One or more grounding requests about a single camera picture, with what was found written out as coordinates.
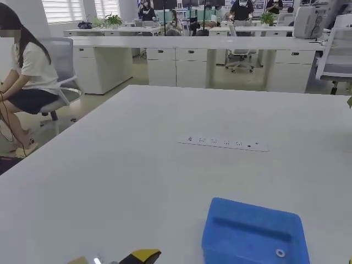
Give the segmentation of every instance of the green plant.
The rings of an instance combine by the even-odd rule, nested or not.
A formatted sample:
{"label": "green plant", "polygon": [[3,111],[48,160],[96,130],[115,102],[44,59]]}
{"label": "green plant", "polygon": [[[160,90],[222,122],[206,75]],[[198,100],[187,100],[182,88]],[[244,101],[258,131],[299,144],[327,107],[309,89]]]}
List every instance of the green plant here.
{"label": "green plant", "polygon": [[273,13],[265,13],[265,14],[262,14],[259,17],[259,19],[262,24],[272,25],[274,23],[274,14]]}
{"label": "green plant", "polygon": [[118,15],[110,14],[105,17],[105,22],[106,24],[109,24],[109,25],[119,26],[122,24],[122,19]]}
{"label": "green plant", "polygon": [[105,24],[105,19],[103,18],[93,18],[92,25],[95,27],[99,27]]}

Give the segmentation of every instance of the blue plastic box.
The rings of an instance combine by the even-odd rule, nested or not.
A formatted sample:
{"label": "blue plastic box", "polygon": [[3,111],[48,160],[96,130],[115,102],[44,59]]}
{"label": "blue plastic box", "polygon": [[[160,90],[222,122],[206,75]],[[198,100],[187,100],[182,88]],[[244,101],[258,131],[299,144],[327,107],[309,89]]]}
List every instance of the blue plastic box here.
{"label": "blue plastic box", "polygon": [[309,264],[297,214],[214,198],[202,237],[205,264]]}

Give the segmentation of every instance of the electrical outlet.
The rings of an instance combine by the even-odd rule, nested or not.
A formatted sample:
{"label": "electrical outlet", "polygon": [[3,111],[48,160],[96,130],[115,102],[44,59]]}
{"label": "electrical outlet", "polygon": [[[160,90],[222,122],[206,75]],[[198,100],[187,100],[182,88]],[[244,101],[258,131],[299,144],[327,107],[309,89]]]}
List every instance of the electrical outlet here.
{"label": "electrical outlet", "polygon": [[260,142],[223,140],[223,139],[218,139],[217,137],[187,136],[187,137],[181,138],[178,142],[181,144],[210,146],[210,147],[224,147],[227,149],[250,150],[250,151],[261,151],[261,152],[269,151],[268,146]]}

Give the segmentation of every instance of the black skirt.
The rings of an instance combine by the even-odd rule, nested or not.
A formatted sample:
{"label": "black skirt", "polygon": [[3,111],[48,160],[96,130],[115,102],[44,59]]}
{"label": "black skirt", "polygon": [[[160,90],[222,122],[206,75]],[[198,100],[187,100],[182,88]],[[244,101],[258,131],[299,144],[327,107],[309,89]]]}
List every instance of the black skirt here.
{"label": "black skirt", "polygon": [[18,109],[29,114],[38,114],[43,106],[59,99],[58,95],[40,89],[20,90],[8,98]]}

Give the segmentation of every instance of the woman's leg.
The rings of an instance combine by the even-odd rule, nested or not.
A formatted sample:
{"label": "woman's leg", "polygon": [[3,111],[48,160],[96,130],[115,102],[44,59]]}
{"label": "woman's leg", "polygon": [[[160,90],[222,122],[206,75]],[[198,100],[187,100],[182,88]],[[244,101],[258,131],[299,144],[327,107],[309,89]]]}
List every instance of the woman's leg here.
{"label": "woman's leg", "polygon": [[0,102],[0,116],[6,126],[12,131],[14,137],[19,143],[19,147],[28,149],[30,146],[30,139],[25,130],[22,129],[20,120],[15,113],[22,112],[9,101]]}

